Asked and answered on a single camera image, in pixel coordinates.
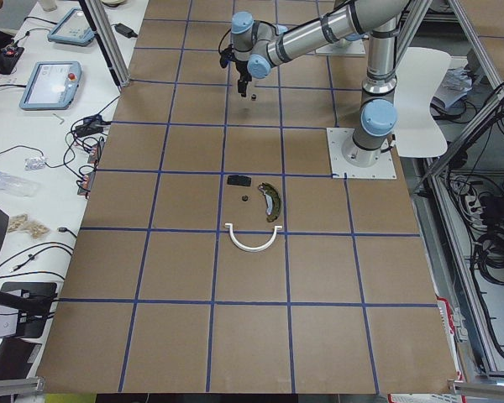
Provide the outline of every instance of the white robotic arm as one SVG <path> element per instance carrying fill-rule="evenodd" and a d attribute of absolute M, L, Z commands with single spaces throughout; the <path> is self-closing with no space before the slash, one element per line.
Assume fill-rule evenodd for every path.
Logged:
<path fill-rule="evenodd" d="M 247 12 L 236 13 L 232 19 L 231 45 L 221 52 L 221 66 L 235 62 L 240 73 L 238 91 L 246 97 L 252 77 L 265 78 L 273 67 L 351 34 L 370 33 L 368 71 L 362 84 L 361 125 L 344 145 L 349 162 L 370 166 L 397 119 L 392 105 L 396 88 L 395 38 L 398 17 L 406 6 L 407 0 L 337 1 L 332 12 L 290 30 L 254 21 Z"/>

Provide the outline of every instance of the power adapter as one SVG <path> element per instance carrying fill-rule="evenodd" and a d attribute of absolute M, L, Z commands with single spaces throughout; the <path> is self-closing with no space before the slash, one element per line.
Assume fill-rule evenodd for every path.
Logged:
<path fill-rule="evenodd" d="M 125 38 L 136 38 L 138 34 L 136 34 L 131 28 L 127 25 L 123 25 L 121 23 L 115 24 L 114 29 L 118 34 L 123 35 Z"/>

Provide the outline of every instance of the white desk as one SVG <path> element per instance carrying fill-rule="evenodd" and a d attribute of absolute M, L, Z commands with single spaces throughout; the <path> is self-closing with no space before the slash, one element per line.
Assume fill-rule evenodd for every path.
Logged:
<path fill-rule="evenodd" d="M 110 23 L 126 24 L 138 33 L 148 1 L 128 0 L 117 8 L 105 8 Z M 78 3 L 59 0 L 58 9 L 46 13 L 39 4 L 36 4 L 30 16 L 57 22 L 73 7 L 78 7 Z M 19 30 L 17 38 L 21 38 L 27 30 L 33 28 L 52 28 L 52 25 L 28 19 Z M 116 38 L 125 62 L 129 64 L 136 40 L 127 39 L 118 34 Z M 17 70 L 10 76 L 0 76 L 0 84 L 26 84 L 37 61 L 76 60 L 82 66 L 81 85 L 75 100 L 65 111 L 23 111 L 18 107 L 23 93 L 22 88 L 0 89 L 0 151 L 18 144 L 28 145 L 43 150 L 45 156 L 49 157 L 50 165 L 61 164 L 62 156 L 67 148 L 64 137 L 71 124 L 79 118 L 101 110 L 119 95 L 118 88 L 113 83 L 96 41 L 84 48 L 56 44 L 47 41 L 45 31 L 38 30 L 21 40 L 19 45 L 23 46 L 25 51 L 18 61 Z M 102 115 L 105 120 L 112 119 L 116 104 L 117 102 L 113 103 L 104 111 Z M 65 121 L 61 122 L 53 112 Z M 71 163 L 73 170 L 87 162 L 86 153 L 77 150 L 75 152 L 77 157 Z M 16 197 L 0 191 L 0 208 L 10 217 L 27 213 L 31 219 L 40 221 L 50 228 L 51 232 L 44 239 L 38 240 L 32 239 L 27 233 L 9 233 L 0 253 L 0 262 L 22 249 L 43 241 L 58 241 L 73 246 L 74 238 L 69 233 L 58 233 L 56 229 L 68 227 L 77 233 L 81 224 L 87 201 L 84 197 L 76 195 L 76 177 L 65 167 L 25 171 L 24 159 L 33 156 L 38 156 L 38 153 L 28 149 L 16 149 L 0 156 L 0 171 L 41 184 L 34 197 Z M 6 264 L 0 269 L 0 275 L 10 274 L 10 268 L 25 261 L 26 257 L 27 254 L 23 254 L 12 260 L 10 264 Z M 52 249 L 38 256 L 35 261 L 27 264 L 17 273 L 48 270 L 65 275 L 68 264 L 69 256 L 65 252 Z M 56 281 L 59 283 L 58 290 L 61 290 L 60 279 L 53 275 L 26 275 L 4 279 L 0 280 L 0 287 L 6 281 Z M 45 345 L 51 322 L 51 320 L 48 321 L 42 338 L 29 341 Z M 35 374 L 41 356 L 42 350 L 29 376 Z"/>

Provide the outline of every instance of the white curved handle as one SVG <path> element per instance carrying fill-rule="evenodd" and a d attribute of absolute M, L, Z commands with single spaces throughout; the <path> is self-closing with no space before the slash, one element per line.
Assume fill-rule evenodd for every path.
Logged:
<path fill-rule="evenodd" d="M 235 246 L 241 250 L 244 250 L 245 252 L 261 252 L 262 250 L 266 250 L 275 242 L 276 233 L 282 230 L 281 225 L 275 225 L 275 230 L 273 231 L 272 235 L 270 236 L 270 239 L 266 243 L 264 243 L 261 246 L 246 246 L 243 245 L 241 242 L 239 242 L 235 237 L 234 225 L 231 222 L 226 222 L 224 226 L 229 229 L 229 237 L 232 239 L 232 242 L 235 244 Z"/>

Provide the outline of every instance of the plastic water bottle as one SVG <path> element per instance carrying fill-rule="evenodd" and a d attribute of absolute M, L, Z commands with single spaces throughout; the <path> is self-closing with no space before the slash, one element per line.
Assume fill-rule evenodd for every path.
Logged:
<path fill-rule="evenodd" d="M 0 190 L 15 196 L 33 196 L 39 184 L 0 172 Z"/>

